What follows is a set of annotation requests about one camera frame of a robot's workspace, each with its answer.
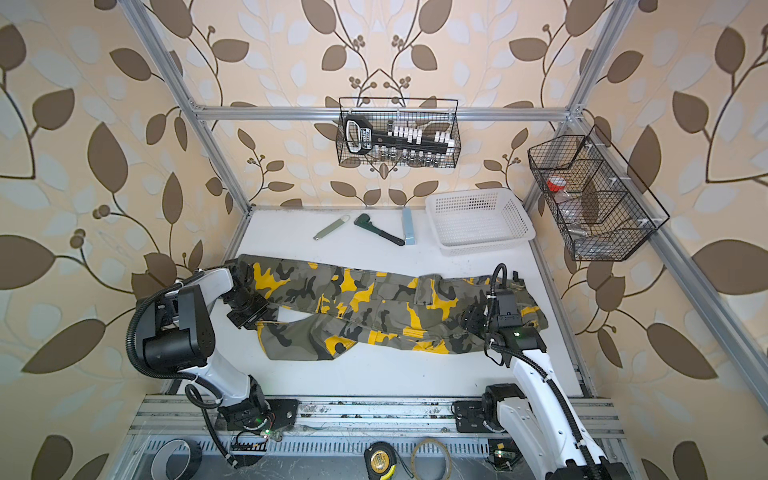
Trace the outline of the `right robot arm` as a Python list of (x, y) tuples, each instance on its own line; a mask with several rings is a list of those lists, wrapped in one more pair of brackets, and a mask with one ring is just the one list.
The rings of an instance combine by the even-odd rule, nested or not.
[(505, 264), (495, 267), (485, 304), (463, 319), (483, 341), (485, 356), (511, 373), (509, 382), (485, 388), (484, 427), (508, 434), (536, 479), (628, 479), (627, 467), (609, 459), (561, 390), (545, 342), (523, 320), (507, 273)]

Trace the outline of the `white plastic basket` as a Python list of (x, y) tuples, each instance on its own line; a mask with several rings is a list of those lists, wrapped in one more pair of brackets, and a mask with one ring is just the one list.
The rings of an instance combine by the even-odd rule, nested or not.
[(521, 201), (504, 188), (431, 195), (426, 214), (445, 256), (505, 250), (536, 237)]

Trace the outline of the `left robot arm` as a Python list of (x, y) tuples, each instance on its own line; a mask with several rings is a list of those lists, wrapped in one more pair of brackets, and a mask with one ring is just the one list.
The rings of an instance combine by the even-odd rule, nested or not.
[(260, 431), (270, 423), (269, 403), (258, 382), (218, 352), (210, 319), (223, 300), (237, 327), (253, 324), (267, 301), (249, 283), (235, 261), (174, 281), (137, 302), (125, 349), (142, 375), (186, 380), (185, 395), (197, 408), (217, 411), (231, 428)]

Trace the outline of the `camouflage trousers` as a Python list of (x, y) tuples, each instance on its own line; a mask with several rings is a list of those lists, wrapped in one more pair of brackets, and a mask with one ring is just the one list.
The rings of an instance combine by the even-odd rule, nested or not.
[(331, 361), (357, 344), (434, 354), (483, 347), (463, 320), (485, 308), (488, 276), (411, 277), (257, 255), (231, 267), (249, 295), (267, 303), (245, 327), (273, 361)]

